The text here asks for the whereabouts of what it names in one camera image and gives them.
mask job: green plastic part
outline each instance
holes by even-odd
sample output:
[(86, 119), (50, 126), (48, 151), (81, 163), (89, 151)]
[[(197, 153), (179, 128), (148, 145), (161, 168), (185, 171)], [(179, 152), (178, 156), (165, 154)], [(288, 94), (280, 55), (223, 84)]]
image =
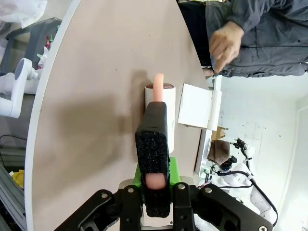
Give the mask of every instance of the green plastic part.
[[(172, 187), (176, 183), (181, 182), (180, 171), (179, 171), (178, 161), (176, 157), (170, 158), (169, 171), (170, 171), (170, 187)], [(141, 173), (140, 173), (139, 165), (137, 165), (137, 168), (136, 168), (133, 184), (137, 186), (138, 188), (141, 187)]]

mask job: black pants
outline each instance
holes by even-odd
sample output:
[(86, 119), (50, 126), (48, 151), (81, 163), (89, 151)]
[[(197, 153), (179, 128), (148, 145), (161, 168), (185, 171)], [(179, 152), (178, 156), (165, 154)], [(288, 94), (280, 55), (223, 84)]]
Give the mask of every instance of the black pants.
[(206, 32), (205, 4), (198, 1), (179, 3), (202, 66), (212, 66)]

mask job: yellow object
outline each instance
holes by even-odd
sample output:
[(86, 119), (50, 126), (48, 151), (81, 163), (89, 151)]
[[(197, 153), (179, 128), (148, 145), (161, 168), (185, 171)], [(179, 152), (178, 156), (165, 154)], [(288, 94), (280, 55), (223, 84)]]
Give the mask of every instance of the yellow object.
[(24, 188), (25, 171), (19, 170), (12, 175), (13, 180), (22, 188)]

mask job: black foam block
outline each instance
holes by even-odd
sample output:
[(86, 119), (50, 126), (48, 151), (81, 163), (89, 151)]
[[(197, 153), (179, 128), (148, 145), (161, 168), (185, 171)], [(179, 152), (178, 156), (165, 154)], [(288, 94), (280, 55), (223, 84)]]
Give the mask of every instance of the black foam block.
[[(164, 102), (151, 102), (145, 110), (143, 121), (136, 133), (136, 148), (144, 202), (150, 217), (165, 218), (170, 213), (169, 150), (167, 142), (167, 106)], [(163, 173), (166, 188), (150, 190), (145, 184), (145, 174)]]

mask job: white table edge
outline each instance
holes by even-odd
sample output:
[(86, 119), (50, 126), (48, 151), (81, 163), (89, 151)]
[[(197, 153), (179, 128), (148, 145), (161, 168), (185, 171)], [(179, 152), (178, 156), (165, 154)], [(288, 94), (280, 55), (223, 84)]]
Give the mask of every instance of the white table edge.
[(28, 138), (27, 138), (27, 145), (26, 145), (26, 160), (25, 160), (25, 208), (26, 208), (26, 223), (28, 231), (34, 230), (33, 208), (32, 208), (32, 173), (33, 173), (33, 160), (34, 160), (34, 146), (39, 123), (39, 115), (54, 60), (60, 48), (65, 32), (68, 28), (68, 25), (70, 24), (71, 19), (73, 18), (75, 11), (78, 5), (80, 4), (80, 1), (81, 0), (72, 1), (62, 20), (59, 30), (54, 38), (54, 42), (52, 43), (49, 57), (42, 71), (42, 75), (38, 84), (37, 93), (33, 103)]

